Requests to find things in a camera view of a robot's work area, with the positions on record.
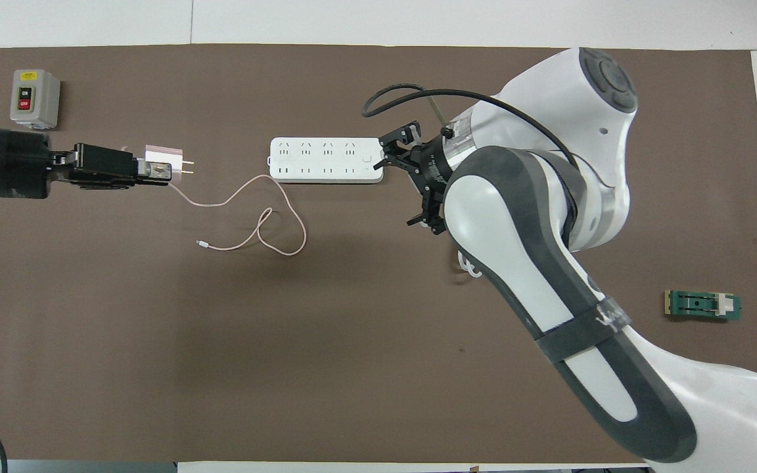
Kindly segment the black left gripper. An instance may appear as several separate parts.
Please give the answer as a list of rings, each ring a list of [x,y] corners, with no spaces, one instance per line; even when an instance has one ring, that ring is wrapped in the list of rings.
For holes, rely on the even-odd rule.
[[[51,182],[61,180],[63,168],[75,161],[75,153],[73,183],[82,189],[166,186],[172,180],[171,164],[136,160],[130,152],[85,143],[52,152],[46,134],[0,128],[0,198],[44,200]]]

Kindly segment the brown table mat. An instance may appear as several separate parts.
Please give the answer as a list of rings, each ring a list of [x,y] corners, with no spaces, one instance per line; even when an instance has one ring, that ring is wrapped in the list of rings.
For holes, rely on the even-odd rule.
[[[181,148],[179,186],[220,202],[267,171],[274,137],[379,137],[392,83],[497,93],[553,49],[163,45],[0,49],[60,78],[55,149]],[[757,372],[757,100],[746,51],[610,52],[639,111],[633,206],[580,263],[673,353]],[[498,291],[447,234],[406,221],[402,170],[378,185],[296,185],[308,229],[286,258],[232,246],[268,181],[196,208],[166,187],[0,200],[0,437],[16,460],[633,463],[586,413]],[[739,320],[664,314],[664,291],[724,292]]]

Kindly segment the grey on-off switch box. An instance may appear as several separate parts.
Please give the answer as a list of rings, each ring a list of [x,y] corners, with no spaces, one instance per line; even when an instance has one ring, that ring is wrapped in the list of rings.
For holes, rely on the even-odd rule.
[[[36,131],[54,129],[59,123],[61,81],[42,69],[13,72],[10,120]]]

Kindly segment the green knife switch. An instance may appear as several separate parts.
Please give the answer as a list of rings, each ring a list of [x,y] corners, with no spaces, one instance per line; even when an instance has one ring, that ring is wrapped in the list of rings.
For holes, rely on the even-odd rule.
[[[714,320],[739,320],[742,299],[724,292],[664,291],[664,314]]]

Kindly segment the pink charger adapter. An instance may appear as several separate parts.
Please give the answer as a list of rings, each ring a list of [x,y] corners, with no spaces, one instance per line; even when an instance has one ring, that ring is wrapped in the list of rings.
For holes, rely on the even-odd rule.
[[[144,159],[148,162],[162,164],[163,168],[169,167],[172,181],[179,181],[182,177],[195,173],[195,171],[192,170],[192,166],[195,162],[186,160],[181,148],[145,145]]]

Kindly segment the white power strip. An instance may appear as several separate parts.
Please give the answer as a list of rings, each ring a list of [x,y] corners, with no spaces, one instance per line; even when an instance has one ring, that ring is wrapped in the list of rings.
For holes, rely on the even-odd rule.
[[[276,137],[269,174],[280,183],[375,185],[384,179],[382,147],[370,137]]]

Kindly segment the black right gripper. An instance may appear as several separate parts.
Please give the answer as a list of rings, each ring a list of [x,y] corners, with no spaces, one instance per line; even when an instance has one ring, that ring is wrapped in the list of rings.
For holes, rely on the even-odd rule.
[[[418,121],[394,129],[378,138],[382,158],[378,167],[396,167],[411,173],[412,183],[423,197],[423,209],[407,222],[408,227],[421,224],[434,235],[446,231],[441,216],[448,182],[453,170],[444,152],[444,137],[439,135],[423,144]]]

